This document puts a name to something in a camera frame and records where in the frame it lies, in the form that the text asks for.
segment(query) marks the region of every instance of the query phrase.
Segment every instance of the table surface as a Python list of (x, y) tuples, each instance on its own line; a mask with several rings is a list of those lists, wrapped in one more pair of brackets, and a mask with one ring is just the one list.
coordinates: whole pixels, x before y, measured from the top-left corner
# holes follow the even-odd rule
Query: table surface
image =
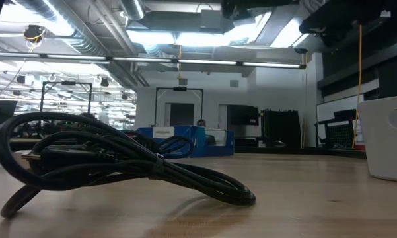
[[(178, 160), (216, 169), (256, 195), (241, 208), (163, 181), (138, 179), (41, 192), (8, 237), (397, 237), (397, 182), (372, 178), (362, 159), (236, 154)], [(22, 184), (0, 166), (0, 209)]]

